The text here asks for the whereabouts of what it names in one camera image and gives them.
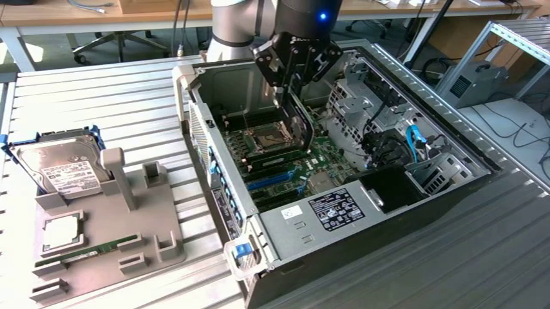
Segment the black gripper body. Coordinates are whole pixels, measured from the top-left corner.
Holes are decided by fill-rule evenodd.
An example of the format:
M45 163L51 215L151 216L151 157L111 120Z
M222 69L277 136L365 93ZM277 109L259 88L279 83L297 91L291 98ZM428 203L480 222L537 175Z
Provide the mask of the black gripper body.
M298 42L329 45L342 0L278 1L274 45Z

